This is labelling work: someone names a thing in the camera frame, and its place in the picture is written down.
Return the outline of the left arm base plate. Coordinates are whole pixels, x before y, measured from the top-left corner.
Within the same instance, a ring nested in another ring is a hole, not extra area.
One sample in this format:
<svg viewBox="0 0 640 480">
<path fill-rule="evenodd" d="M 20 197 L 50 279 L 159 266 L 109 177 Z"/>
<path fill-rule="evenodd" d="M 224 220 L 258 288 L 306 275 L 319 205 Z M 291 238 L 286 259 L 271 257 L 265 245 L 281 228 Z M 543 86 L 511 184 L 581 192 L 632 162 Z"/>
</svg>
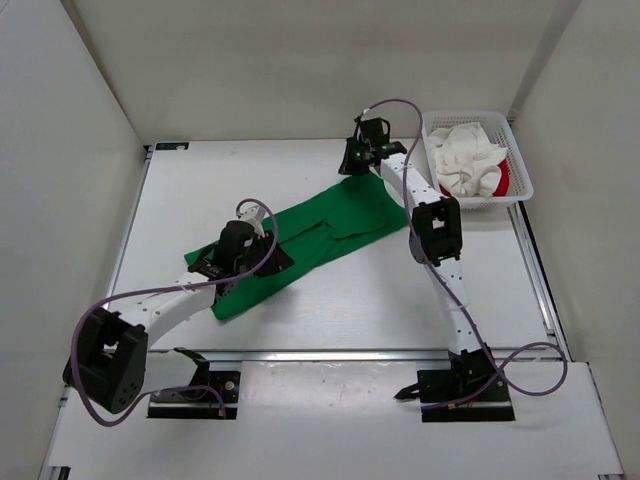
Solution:
<svg viewBox="0 0 640 480">
<path fill-rule="evenodd" d="M 148 404 L 149 419 L 235 420 L 238 414 L 241 363 L 210 362 L 199 366 L 190 386 L 203 386 L 185 392 L 154 393 Z"/>
</svg>

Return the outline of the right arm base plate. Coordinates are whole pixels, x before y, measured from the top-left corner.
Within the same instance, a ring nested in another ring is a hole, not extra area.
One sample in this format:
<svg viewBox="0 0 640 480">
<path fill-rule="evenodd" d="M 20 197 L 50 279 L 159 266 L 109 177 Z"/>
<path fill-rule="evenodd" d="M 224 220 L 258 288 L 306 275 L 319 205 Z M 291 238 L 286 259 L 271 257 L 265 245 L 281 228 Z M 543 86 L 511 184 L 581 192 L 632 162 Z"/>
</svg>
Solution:
<svg viewBox="0 0 640 480">
<path fill-rule="evenodd" d="M 417 381 L 394 399 L 418 400 L 423 423 L 512 422 L 516 415 L 505 382 L 491 375 L 466 382 L 450 369 L 419 369 Z"/>
</svg>

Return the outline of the green t shirt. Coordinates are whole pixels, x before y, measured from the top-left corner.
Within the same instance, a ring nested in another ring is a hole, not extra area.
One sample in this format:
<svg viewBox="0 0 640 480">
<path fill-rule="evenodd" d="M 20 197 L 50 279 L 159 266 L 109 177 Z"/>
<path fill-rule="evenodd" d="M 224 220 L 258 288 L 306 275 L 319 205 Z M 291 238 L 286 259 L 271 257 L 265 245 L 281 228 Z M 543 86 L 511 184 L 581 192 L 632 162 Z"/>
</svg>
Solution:
<svg viewBox="0 0 640 480">
<path fill-rule="evenodd" d="M 248 277 L 212 306 L 227 321 L 322 266 L 407 226 L 406 213 L 375 175 L 352 176 L 310 199 L 278 212 L 263 227 L 279 227 L 279 245 L 294 261 L 266 278 Z"/>
</svg>

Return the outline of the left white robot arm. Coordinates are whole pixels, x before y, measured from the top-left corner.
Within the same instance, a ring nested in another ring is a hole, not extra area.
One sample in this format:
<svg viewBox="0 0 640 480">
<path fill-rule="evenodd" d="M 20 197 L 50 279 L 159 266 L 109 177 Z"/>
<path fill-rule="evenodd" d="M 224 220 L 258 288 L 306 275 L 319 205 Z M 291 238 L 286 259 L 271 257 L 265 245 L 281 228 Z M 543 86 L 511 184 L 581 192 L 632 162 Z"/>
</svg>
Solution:
<svg viewBox="0 0 640 480">
<path fill-rule="evenodd" d="M 63 380 L 103 426 L 121 423 L 147 395 L 174 392 L 188 400 L 212 396 L 205 358 L 174 347 L 154 365 L 147 357 L 163 336 L 195 314 L 214 306 L 247 277 L 280 274 L 294 264 L 279 244 L 279 229 L 261 220 L 239 218 L 218 240 L 202 248 L 186 273 L 169 287 L 121 293 L 99 301 L 79 320 Z M 115 309 L 129 296 L 135 303 Z"/>
</svg>

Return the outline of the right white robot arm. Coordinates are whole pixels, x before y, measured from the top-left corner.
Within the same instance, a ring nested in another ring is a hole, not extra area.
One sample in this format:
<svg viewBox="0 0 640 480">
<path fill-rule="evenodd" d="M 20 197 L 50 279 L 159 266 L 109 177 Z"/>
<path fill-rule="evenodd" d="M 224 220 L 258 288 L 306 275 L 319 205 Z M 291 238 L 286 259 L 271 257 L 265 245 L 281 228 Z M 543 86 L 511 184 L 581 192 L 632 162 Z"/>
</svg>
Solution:
<svg viewBox="0 0 640 480">
<path fill-rule="evenodd" d="M 377 172 L 401 196 L 409 215 L 409 248 L 430 274 L 447 327 L 450 369 L 440 374 L 447 392 L 438 399 L 470 400 L 493 378 L 493 357 L 467 318 L 468 296 L 462 278 L 462 226 L 457 200 L 444 197 L 406 160 L 407 150 L 390 138 L 390 123 L 380 117 L 355 119 L 346 140 L 339 173 Z"/>
</svg>

